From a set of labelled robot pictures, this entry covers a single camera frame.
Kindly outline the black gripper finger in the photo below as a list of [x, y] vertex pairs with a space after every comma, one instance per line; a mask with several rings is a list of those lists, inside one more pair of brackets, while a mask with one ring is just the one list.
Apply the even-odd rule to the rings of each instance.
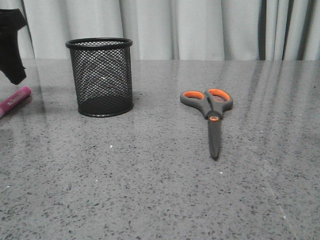
[[0, 70], [14, 85], [26, 78], [18, 46], [18, 31], [26, 24], [18, 8], [0, 10]]

